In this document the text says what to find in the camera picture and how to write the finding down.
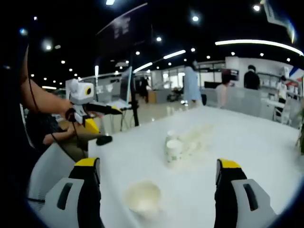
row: white table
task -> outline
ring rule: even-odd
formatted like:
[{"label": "white table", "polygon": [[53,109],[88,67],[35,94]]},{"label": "white table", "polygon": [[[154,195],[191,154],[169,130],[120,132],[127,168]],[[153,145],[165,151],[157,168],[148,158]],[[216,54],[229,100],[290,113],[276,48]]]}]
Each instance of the white table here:
[{"label": "white table", "polygon": [[[164,165],[164,140],[168,130],[178,133],[212,124],[207,150],[190,169],[175,171]],[[270,196],[276,213],[295,194],[302,173],[295,164],[298,131],[269,120],[200,107],[175,114],[127,132],[113,142],[89,142],[89,156],[101,159],[101,218],[106,228],[211,228],[215,221],[216,160],[239,163]],[[128,187],[151,180],[161,189],[162,213],[153,222],[139,219],[124,201]]]},{"label": "white table", "polygon": [[280,103],[278,101],[272,101],[272,100],[270,100],[268,98],[262,98],[261,100],[263,102],[266,102],[267,104],[275,106],[275,107],[284,108],[284,106],[285,106],[285,104],[283,104],[283,103]]}]

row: computer screen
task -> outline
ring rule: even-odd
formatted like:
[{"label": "computer screen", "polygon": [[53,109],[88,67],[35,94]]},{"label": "computer screen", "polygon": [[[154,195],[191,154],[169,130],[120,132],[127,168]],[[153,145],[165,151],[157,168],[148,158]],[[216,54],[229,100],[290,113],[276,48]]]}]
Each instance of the computer screen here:
[{"label": "computer screen", "polygon": [[130,82],[131,82],[132,66],[122,73],[120,84],[120,99],[129,103]]}]

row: person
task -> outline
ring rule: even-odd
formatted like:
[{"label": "person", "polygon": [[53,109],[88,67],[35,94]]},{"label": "person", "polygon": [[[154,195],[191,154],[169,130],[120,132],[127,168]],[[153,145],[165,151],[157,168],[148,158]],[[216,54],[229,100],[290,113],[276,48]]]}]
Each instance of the person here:
[{"label": "person", "polygon": [[141,77],[139,93],[142,96],[142,98],[145,99],[146,103],[149,102],[147,86],[149,86],[148,79],[145,77]]},{"label": "person", "polygon": [[[286,77],[281,76],[279,83],[277,84],[277,94],[279,97],[279,102],[285,104],[286,103],[286,98],[287,98],[287,86],[286,86]],[[283,108],[277,107],[277,110],[280,112],[283,111]]]},{"label": "person", "polygon": [[101,134],[76,133],[73,123],[69,123],[68,128],[63,130],[51,114],[31,111],[26,118],[26,129],[31,142],[40,153],[54,143],[54,136],[57,143],[75,162],[88,156],[88,141],[101,136]]},{"label": "person", "polygon": [[222,77],[222,84],[216,87],[216,93],[218,97],[218,108],[222,108],[227,100],[227,87],[230,83],[230,77],[224,76]]},{"label": "person", "polygon": [[248,66],[248,72],[244,75],[244,88],[258,90],[260,88],[260,78],[256,74],[253,65]]},{"label": "person", "polygon": [[198,73],[195,65],[196,61],[187,61],[184,76],[184,100],[191,101],[195,105],[202,105],[200,88],[198,87]]},{"label": "person", "polygon": [[[19,12],[14,12],[12,15],[20,16]],[[39,111],[43,113],[55,113],[65,117],[72,105],[70,101],[48,93],[29,79],[28,37],[19,30],[20,25],[15,25],[14,21],[4,25],[2,30],[1,128],[5,131],[2,134],[5,151],[1,153],[3,161],[1,182],[2,186],[5,186],[2,188],[2,194],[5,196],[2,201],[2,206],[5,208],[2,222],[12,227],[21,227],[24,224],[30,224],[31,227],[46,227],[31,210],[26,200],[28,181],[40,154],[29,145],[20,103],[33,112],[38,111],[32,90]]]}]

